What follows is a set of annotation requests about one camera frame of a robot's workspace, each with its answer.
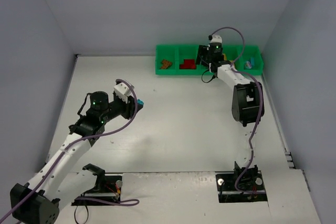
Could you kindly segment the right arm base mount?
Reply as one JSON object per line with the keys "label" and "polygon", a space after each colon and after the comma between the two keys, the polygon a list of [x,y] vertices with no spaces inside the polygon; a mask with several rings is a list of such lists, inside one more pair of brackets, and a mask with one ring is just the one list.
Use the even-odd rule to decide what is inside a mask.
{"label": "right arm base mount", "polygon": [[215,174],[220,204],[267,202],[267,194],[261,171],[253,165],[246,172],[244,168],[234,165],[232,172]]}

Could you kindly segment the brown lego plate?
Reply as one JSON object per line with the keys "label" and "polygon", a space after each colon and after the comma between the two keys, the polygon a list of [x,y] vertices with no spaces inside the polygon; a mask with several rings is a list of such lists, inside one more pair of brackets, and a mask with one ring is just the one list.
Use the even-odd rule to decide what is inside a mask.
{"label": "brown lego plate", "polygon": [[173,66],[172,61],[169,61],[167,59],[163,59],[161,61],[160,70],[167,70],[167,69],[170,69],[172,66]]}

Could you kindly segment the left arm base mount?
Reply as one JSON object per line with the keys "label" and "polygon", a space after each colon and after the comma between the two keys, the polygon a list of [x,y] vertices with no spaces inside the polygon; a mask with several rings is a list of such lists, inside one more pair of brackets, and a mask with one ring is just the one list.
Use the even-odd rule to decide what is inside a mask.
{"label": "left arm base mount", "polygon": [[94,165],[87,164],[82,168],[89,170],[96,176],[95,186],[81,194],[83,200],[75,199],[71,206],[107,206],[103,202],[96,202],[88,198],[99,199],[107,202],[117,203],[121,200],[122,174],[106,173],[104,169]]}

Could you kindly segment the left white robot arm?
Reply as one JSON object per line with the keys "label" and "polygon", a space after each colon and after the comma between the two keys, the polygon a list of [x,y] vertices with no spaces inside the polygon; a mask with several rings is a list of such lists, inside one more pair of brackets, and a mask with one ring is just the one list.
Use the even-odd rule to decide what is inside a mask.
{"label": "left white robot arm", "polygon": [[10,191],[9,214],[22,223],[55,223],[60,211],[77,197],[90,190],[99,190],[106,183],[104,169],[85,165],[71,179],[67,175],[96,141],[106,136],[105,125],[118,116],[131,123],[143,108],[133,89],[114,88],[113,100],[103,91],[88,93],[90,107],[78,112],[78,121],[70,125],[69,134],[48,163],[26,184],[16,184]]}

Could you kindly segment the teal rounded lego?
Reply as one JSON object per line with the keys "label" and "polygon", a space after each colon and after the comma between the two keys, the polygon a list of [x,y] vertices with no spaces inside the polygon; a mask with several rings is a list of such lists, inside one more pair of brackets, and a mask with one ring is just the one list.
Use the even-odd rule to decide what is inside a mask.
{"label": "teal rounded lego", "polygon": [[252,69],[252,64],[250,63],[250,61],[245,61],[245,63],[244,63],[244,68],[245,69]]}

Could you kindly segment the small teal square lego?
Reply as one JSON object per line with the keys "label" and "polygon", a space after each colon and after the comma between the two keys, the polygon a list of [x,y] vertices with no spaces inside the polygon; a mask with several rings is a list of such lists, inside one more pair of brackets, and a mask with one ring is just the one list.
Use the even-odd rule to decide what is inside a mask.
{"label": "small teal square lego", "polygon": [[140,105],[144,105],[144,102],[143,102],[142,100],[140,100],[140,99],[137,99],[137,102],[138,102],[138,104],[140,104]]}

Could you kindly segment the red lego brick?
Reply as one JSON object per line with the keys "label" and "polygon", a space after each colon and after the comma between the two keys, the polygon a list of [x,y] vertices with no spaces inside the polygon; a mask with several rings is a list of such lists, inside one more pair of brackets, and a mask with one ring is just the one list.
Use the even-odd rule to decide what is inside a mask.
{"label": "red lego brick", "polygon": [[179,65],[179,69],[182,70],[195,70],[196,62],[194,59],[184,59],[183,62]]}

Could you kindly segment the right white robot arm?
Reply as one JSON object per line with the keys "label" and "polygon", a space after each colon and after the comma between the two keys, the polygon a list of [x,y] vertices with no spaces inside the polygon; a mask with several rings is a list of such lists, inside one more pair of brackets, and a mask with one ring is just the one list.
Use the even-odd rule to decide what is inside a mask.
{"label": "right white robot arm", "polygon": [[235,161],[235,168],[240,169],[238,174],[242,176],[252,168],[255,159],[253,138],[265,112],[262,85],[253,76],[246,78],[245,73],[241,73],[232,62],[225,60],[222,44],[219,42],[211,42],[207,46],[200,45],[196,63],[204,65],[207,71],[212,73],[212,79],[219,79],[232,89],[231,111],[234,120],[243,127],[253,125],[246,133],[249,136],[245,136],[240,144]]}

